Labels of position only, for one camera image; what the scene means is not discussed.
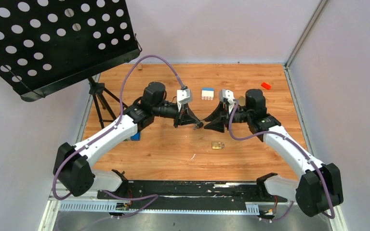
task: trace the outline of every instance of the wooden tabletop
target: wooden tabletop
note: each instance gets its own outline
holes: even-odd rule
[[[118,96],[122,80],[132,65],[125,64],[101,74],[100,82]],[[267,112],[277,118],[287,132],[303,147],[304,138],[291,98],[290,90],[278,64],[176,64],[173,65],[183,83],[193,92],[190,108],[199,119],[208,116],[219,103],[221,89],[234,92],[235,98],[248,89],[262,89]],[[134,70],[123,91],[123,101],[131,105],[142,96],[149,82],[159,81],[166,86],[167,100],[180,88],[171,70],[164,64],[144,64]],[[261,83],[269,83],[265,90]],[[203,87],[215,89],[213,101],[201,99]],[[115,114],[119,104],[105,94]],[[110,119],[106,110],[104,118]],[[141,132],[140,141],[122,142],[105,154],[94,166],[96,169],[125,171],[129,180],[256,180],[270,172],[297,179],[293,170],[272,148],[258,138],[233,140],[229,132],[192,129],[193,125],[173,127],[173,120],[156,117],[155,122]],[[235,124],[237,137],[250,135],[247,124]],[[100,130],[97,113],[92,105],[84,138]],[[225,144],[213,150],[212,141]]]

